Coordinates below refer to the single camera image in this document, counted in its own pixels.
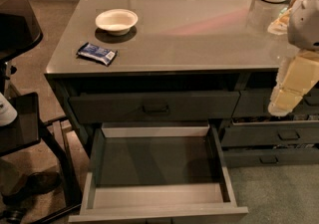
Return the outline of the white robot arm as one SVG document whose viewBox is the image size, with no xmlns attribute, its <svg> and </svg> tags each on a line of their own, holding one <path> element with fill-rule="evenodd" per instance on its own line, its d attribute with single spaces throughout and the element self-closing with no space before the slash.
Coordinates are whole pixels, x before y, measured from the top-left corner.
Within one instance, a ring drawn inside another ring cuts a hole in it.
<svg viewBox="0 0 319 224">
<path fill-rule="evenodd" d="M 296 0 L 289 14 L 288 42 L 299 51 L 280 64 L 268 111 L 286 116 L 319 82 L 319 0 Z"/>
</svg>

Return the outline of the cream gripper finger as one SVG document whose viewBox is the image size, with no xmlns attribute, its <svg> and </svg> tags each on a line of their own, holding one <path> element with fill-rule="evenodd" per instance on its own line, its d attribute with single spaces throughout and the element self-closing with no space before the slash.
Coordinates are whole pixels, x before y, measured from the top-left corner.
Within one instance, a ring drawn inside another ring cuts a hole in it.
<svg viewBox="0 0 319 224">
<path fill-rule="evenodd" d="M 268 111 L 286 116 L 319 82 L 319 53 L 300 50 L 296 56 L 284 58 L 278 69 Z"/>
</svg>

